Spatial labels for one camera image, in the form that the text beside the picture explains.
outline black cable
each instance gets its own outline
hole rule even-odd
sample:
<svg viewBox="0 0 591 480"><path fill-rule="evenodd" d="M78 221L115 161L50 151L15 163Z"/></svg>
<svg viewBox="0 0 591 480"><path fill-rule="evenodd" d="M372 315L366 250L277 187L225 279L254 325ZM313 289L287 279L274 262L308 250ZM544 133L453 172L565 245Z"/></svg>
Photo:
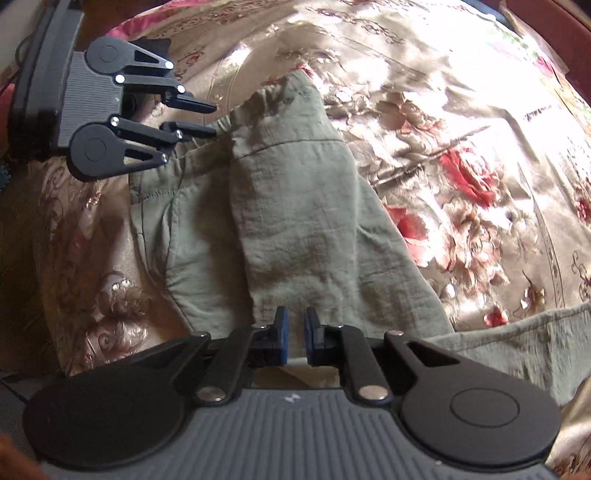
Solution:
<svg viewBox="0 0 591 480"><path fill-rule="evenodd" d="M0 88L0 97L5 92L5 90L8 87L10 87L11 83L17 79L17 77L18 77L18 70L11 75L11 77L6 81L6 83L4 85L2 85L2 88Z"/></svg>
<svg viewBox="0 0 591 480"><path fill-rule="evenodd" d="M14 63L17 64L18 68L21 68L22 62L25 61L25 57L21 55L21 49L24 46L28 46L29 45L29 40L31 39L30 35L27 35L25 38L23 38L21 40L21 42L18 44L17 49L14 52Z"/></svg>
<svg viewBox="0 0 591 480"><path fill-rule="evenodd" d="M0 385L3 386L4 388L6 388L12 395L14 395L16 398L18 398L21 402L23 402L25 405L27 403L29 403L29 401L23 397L19 392L17 392L16 390L14 390L10 385L8 385L3 379L2 377L0 377Z"/></svg>

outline wrinkled fabric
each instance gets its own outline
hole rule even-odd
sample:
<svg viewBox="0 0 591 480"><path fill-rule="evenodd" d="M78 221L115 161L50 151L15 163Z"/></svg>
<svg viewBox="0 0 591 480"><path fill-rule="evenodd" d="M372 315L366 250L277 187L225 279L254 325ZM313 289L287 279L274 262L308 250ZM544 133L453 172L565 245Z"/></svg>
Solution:
<svg viewBox="0 0 591 480"><path fill-rule="evenodd" d="M564 409L548 464L560 476L591 472L591 380L585 381Z"/></svg>
<svg viewBox="0 0 591 480"><path fill-rule="evenodd" d="M306 69L456 331L485 335L591 298L591 109L534 39L459 0L190 4L155 9L121 34L170 38L176 78L219 112L146 105L147 124L211 122L261 83ZM134 251L127 178L81 184L63 159L38 167L35 261L62 367L76 373L185 335ZM21 275L4 273L7 291ZM565 472L589 468L591 422L578 418L579 442L560 436L552 457Z"/></svg>
<svg viewBox="0 0 591 480"><path fill-rule="evenodd" d="M591 372L589 304L453 332L304 72L259 90L213 126L216 140L129 177L146 269L190 329L224 337L270 323L287 306L297 361L312 306L322 323L366 336L427 338L529 380L561 404Z"/></svg>

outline black mount bracket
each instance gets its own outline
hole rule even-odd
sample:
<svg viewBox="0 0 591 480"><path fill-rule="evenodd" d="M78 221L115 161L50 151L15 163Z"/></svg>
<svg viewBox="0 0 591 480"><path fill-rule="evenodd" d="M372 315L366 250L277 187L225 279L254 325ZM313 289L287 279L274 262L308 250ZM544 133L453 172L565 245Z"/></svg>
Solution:
<svg viewBox="0 0 591 480"><path fill-rule="evenodd" d="M162 39L104 36L74 52L82 12L70 3L48 7L29 43L9 116L14 158L65 155L72 175L95 181L165 165L178 142L215 136L200 125L179 122L172 129L176 122L165 122L156 129L131 121L128 105L133 111L145 95L190 112L213 113L217 106L174 78Z"/></svg>
<svg viewBox="0 0 591 480"><path fill-rule="evenodd" d="M161 449L176 451L188 441L179 435L197 438L208 412L217 419L213 411L228 409L234 419L262 402L263 410L255 410L264 417L267 401L274 405L267 412L274 420L263 430L286 435L282 441L293 433L273 411L290 416L297 406L289 405L302 400L302 408L308 405L314 415L326 417L310 419L308 434L324 435L335 416L346 418L352 415L347 409L355 408L359 419L347 430L353 435L348 442L358 442L368 429L377 429L385 441L390 434L379 429L397 429L406 438L405 446L392 440L397 448L487 475L541 465L556 438L559 410L532 384L402 332L367 339L355 327L323 325L313 308L304 318L309 364L337 367L342 386L337 391L345 396L338 400L334 390L256 393L257 368L287 364L288 325L288 311L279 307L270 325L240 327L220 340L196 332L52 385L28 403L24 430L41 459L74 471L127 468ZM343 411L330 411L347 404ZM366 414L375 418L362 420ZM377 418L386 422L383 427L371 423Z"/></svg>

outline green cloth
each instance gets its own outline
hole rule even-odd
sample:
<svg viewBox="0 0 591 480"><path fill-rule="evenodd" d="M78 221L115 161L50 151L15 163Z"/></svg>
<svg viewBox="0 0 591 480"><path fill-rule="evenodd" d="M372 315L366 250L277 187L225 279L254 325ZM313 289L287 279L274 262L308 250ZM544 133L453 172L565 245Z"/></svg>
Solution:
<svg viewBox="0 0 591 480"><path fill-rule="evenodd" d="M290 358L301 358L301 318L313 306L322 323L366 336L396 329L435 337L561 402L589 373L586 307L562 322L548 313L454 333L305 73L259 90L213 126L215 140L129 178L139 253L189 328L222 337L238 325L270 323L285 305Z"/></svg>

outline floral bedspread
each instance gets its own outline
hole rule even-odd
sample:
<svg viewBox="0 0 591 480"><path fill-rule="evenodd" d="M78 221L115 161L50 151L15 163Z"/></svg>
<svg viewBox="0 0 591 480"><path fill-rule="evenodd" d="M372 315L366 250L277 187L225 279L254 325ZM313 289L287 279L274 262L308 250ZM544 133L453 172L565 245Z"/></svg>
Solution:
<svg viewBox="0 0 591 480"><path fill-rule="evenodd" d="M303 69L456 330L591 298L591 111L535 44L460 0L188 4L117 35L170 38L177 78L220 108L152 103L146 123L213 121ZM126 179L80 184L59 159L34 170L66 371L182 335L136 261Z"/></svg>

